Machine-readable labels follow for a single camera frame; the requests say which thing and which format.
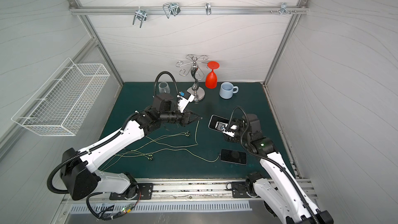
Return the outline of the black smartphone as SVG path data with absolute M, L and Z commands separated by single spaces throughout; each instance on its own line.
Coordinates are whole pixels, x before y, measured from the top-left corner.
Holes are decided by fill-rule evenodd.
M 227 163 L 245 166 L 247 164 L 247 154 L 242 151 L 222 149 L 220 153 L 220 160 Z
M 223 132 L 228 124 L 229 119 L 212 115 L 208 124 L 208 128 L 214 131 Z

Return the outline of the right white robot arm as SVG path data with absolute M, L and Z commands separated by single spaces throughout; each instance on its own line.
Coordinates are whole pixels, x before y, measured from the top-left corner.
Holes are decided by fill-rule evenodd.
M 240 110 L 242 118 L 231 116 L 219 130 L 228 141 L 240 143 L 247 153 L 258 158 L 270 176 L 267 179 L 260 173 L 248 175 L 246 193 L 261 198 L 266 209 L 283 224 L 334 223 L 331 214 L 322 211 L 298 184 L 273 141 L 263 135 L 258 117 L 247 114 L 241 106 L 234 110 Z

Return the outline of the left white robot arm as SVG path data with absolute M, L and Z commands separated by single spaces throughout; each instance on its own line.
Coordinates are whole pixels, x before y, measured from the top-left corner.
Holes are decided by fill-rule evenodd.
M 73 148 L 65 151 L 62 162 L 47 178 L 48 190 L 54 194 L 69 194 L 75 201 L 107 192 L 128 200 L 136 197 L 138 185 L 132 175 L 104 172 L 100 166 L 125 147 L 159 129 L 163 123 L 185 127 L 200 120 L 200 115 L 187 109 L 194 99 L 194 94 L 188 91 L 177 91 L 176 96 L 154 91 L 152 104 L 132 113 L 112 134 L 78 151 Z

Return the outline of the chrome glass holder stand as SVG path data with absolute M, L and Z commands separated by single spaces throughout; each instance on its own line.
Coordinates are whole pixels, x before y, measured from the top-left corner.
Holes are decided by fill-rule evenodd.
M 207 65 L 207 55 L 186 55 L 186 61 L 178 61 L 176 67 L 180 68 L 179 75 L 187 76 L 190 74 L 194 79 L 193 85 L 187 90 L 190 94 L 194 95 L 194 102 L 198 103 L 205 97 L 205 90 L 200 87 L 199 82 L 205 77 L 204 72 L 200 68 L 200 64 Z

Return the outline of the light blue ceramic mug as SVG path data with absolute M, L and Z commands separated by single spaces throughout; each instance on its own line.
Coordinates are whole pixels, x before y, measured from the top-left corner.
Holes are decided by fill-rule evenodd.
M 239 87 L 234 86 L 232 83 L 223 82 L 220 86 L 219 96 L 222 99 L 228 100 L 233 97 L 234 94 L 238 93 Z

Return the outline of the red plastic goblet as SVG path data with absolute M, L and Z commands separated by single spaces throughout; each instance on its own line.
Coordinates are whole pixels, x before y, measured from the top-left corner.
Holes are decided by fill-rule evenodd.
M 210 61 L 207 63 L 207 67 L 211 70 L 211 72 L 206 77 L 205 86 L 208 89 L 214 89 L 216 88 L 218 81 L 217 75 L 215 74 L 214 70 L 218 69 L 220 65 L 218 62 Z

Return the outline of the metal hook clamp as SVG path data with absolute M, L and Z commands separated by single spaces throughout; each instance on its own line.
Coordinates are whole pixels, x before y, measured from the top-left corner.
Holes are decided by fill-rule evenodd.
M 211 4 L 210 3 L 205 3 L 205 11 L 206 11 L 207 16 L 211 15 Z

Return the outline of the metal u-bolt clamp middle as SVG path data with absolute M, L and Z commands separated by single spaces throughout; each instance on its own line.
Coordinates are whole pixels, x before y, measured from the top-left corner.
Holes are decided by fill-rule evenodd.
M 162 8 L 168 19 L 171 16 L 177 16 L 181 12 L 179 4 L 175 2 L 165 3 Z

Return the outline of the metal u-bolt clamp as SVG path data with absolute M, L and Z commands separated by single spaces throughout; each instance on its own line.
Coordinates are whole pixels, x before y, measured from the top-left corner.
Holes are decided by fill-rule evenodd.
M 132 24 L 134 25 L 135 23 L 140 23 L 140 28 L 142 28 L 143 23 L 147 20 L 147 13 L 144 10 L 141 10 L 140 8 L 135 11 L 135 15 L 133 18 Z
M 179 4 L 175 2 L 165 3 L 162 8 L 168 19 L 171 16 L 177 16 L 181 12 Z

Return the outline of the metal u-bolt clamp left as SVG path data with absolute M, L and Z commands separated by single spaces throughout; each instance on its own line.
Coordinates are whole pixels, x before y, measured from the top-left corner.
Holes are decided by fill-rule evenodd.
M 144 10 L 141 10 L 140 8 L 135 11 L 135 15 L 133 18 L 132 24 L 134 25 L 135 23 L 140 23 L 140 28 L 142 28 L 143 23 L 147 20 L 147 13 Z

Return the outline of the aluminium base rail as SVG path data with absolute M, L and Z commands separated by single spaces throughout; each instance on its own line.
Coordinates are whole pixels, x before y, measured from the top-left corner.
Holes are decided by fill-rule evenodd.
M 170 178 L 137 178 L 138 183 L 153 184 L 151 188 L 151 199 L 149 201 L 229 201 L 229 200 L 260 200 L 245 196 L 243 198 L 234 198 L 234 193 L 227 190 L 227 184 L 230 182 L 243 183 L 243 178 L 227 179 L 170 179 Z M 317 203 L 318 196 L 310 179 L 298 179 L 298 184 L 307 194 L 307 196 Z M 127 200 L 110 200 L 110 193 L 94 196 L 90 203 L 103 202 L 128 202 Z

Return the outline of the metal bracket clamp right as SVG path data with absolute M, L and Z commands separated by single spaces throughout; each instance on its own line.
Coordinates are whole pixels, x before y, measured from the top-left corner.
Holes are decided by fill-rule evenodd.
M 270 10 L 271 14 L 278 14 L 278 15 L 296 15 L 297 11 L 295 9 L 288 9 L 286 3 L 282 3 L 280 8 L 277 10 Z

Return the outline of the aluminium crossbar rail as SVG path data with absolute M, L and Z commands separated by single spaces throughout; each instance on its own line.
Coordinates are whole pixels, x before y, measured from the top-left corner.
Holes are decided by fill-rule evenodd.
M 164 10 L 161 6 L 143 6 L 143 7 L 77 7 L 69 11 L 73 15 L 134 15 L 138 9 L 144 10 L 149 16 L 164 16 Z M 277 6 L 214 6 L 211 5 L 211 15 L 271 15 L 270 10 L 277 10 Z M 206 16 L 205 6 L 180 6 L 180 15 L 203 15 Z M 297 15 L 307 14 L 309 8 L 288 6 L 288 9 L 295 9 Z

